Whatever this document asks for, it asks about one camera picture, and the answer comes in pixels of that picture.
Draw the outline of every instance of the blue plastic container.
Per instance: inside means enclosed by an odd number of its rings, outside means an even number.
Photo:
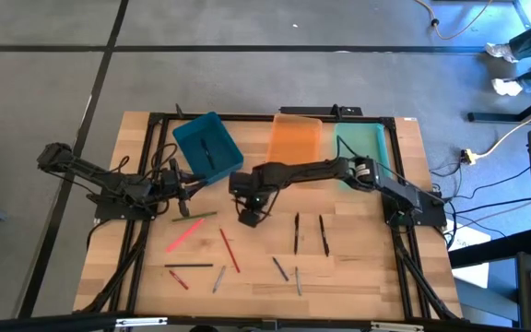
[[[173,129],[173,137],[192,172],[204,174],[208,184],[229,176],[243,166],[243,155],[214,112]]]

